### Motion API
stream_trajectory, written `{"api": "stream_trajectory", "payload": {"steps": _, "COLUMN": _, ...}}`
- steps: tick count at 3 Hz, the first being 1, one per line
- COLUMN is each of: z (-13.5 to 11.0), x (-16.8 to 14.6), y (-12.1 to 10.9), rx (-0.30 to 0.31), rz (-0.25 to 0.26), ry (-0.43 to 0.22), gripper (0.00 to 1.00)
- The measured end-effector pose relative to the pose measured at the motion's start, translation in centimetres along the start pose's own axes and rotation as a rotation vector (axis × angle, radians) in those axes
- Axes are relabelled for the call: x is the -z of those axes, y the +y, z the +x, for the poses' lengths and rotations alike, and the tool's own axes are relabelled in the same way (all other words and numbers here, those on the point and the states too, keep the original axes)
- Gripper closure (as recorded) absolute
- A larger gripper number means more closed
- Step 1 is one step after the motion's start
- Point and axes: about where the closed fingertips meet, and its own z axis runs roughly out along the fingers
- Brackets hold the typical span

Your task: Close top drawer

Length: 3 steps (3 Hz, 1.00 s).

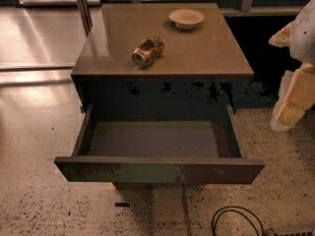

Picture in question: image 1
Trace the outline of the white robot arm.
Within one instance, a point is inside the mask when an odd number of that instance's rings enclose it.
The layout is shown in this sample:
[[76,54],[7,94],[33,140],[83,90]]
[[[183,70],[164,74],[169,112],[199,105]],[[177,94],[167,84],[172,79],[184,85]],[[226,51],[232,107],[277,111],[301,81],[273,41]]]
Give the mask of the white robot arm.
[[286,132],[315,104],[315,0],[272,35],[269,43],[288,47],[290,56],[301,62],[294,72],[284,72],[270,122],[274,131]]

